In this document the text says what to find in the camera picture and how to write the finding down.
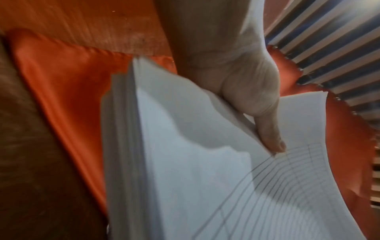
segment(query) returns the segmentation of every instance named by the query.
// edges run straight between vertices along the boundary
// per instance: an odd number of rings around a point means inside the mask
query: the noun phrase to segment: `orange satin fabric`
[[[101,151],[100,101],[110,76],[125,72],[132,56],[61,42],[25,29],[6,33],[16,65],[99,206],[106,213]],[[269,49],[281,75],[281,95],[319,91],[297,86],[297,67]],[[170,57],[152,57],[175,72]],[[332,172],[354,218],[366,236],[375,216],[370,209],[374,142],[372,131],[344,102],[327,99],[326,144]]]

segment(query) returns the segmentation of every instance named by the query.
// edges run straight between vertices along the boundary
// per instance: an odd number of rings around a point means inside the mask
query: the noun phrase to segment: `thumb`
[[[255,117],[255,124],[263,144],[271,151],[283,153],[286,151],[286,145],[281,140],[278,129],[277,107],[278,104],[265,114]]]

